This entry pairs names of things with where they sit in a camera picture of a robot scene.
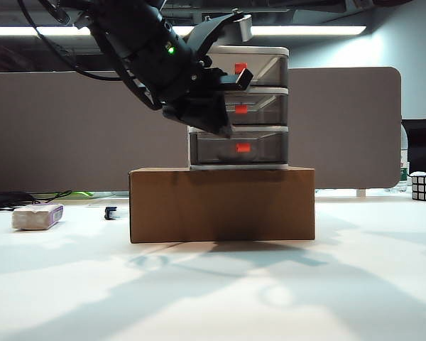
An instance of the drawer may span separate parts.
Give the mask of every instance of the drawer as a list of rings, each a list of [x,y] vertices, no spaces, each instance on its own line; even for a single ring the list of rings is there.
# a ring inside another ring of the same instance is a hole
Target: drawer
[[[288,90],[250,87],[245,92],[226,92],[226,109],[234,125],[287,125]]]
[[[246,63],[254,77],[251,85],[288,87],[289,50],[260,46],[213,46],[209,52],[214,67],[233,75],[235,64]]]
[[[235,127],[230,139],[190,128],[191,165],[288,162],[286,126]]]

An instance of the brown cardboard box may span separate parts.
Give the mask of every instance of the brown cardboard box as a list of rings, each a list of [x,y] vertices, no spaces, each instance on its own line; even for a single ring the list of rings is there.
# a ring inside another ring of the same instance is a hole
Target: brown cardboard box
[[[315,238],[310,168],[144,168],[129,183],[132,243]]]

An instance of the white eraser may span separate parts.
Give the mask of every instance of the white eraser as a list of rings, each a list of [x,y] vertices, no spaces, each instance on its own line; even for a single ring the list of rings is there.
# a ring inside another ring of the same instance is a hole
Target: white eraser
[[[61,204],[38,204],[16,208],[13,211],[14,229],[49,229],[63,215]]]

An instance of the fluorescent light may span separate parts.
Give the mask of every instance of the fluorescent light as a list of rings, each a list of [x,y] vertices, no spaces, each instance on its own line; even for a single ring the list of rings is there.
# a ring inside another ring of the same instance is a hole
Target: fluorescent light
[[[78,30],[74,26],[43,26],[38,27],[38,31],[45,36],[89,36],[88,28]],[[33,27],[0,27],[0,36],[36,36]]]
[[[366,26],[253,26],[254,36],[357,36]],[[186,36],[192,26],[174,26],[175,32]],[[75,27],[44,26],[38,27],[45,36],[88,36],[88,28],[78,30]],[[0,36],[36,36],[31,27],[0,27]]]
[[[357,36],[366,26],[253,26],[253,36]]]
[[[173,30],[179,35],[179,36],[187,36],[190,34],[194,26],[173,26]]]

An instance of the cubicle divider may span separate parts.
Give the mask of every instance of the cubicle divider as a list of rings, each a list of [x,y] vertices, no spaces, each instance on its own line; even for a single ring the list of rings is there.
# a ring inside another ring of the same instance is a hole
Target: cubicle divider
[[[398,182],[395,69],[293,69],[289,83],[290,165],[316,168],[317,188]],[[119,82],[0,74],[0,191],[127,190],[133,169],[186,165],[186,127]]]

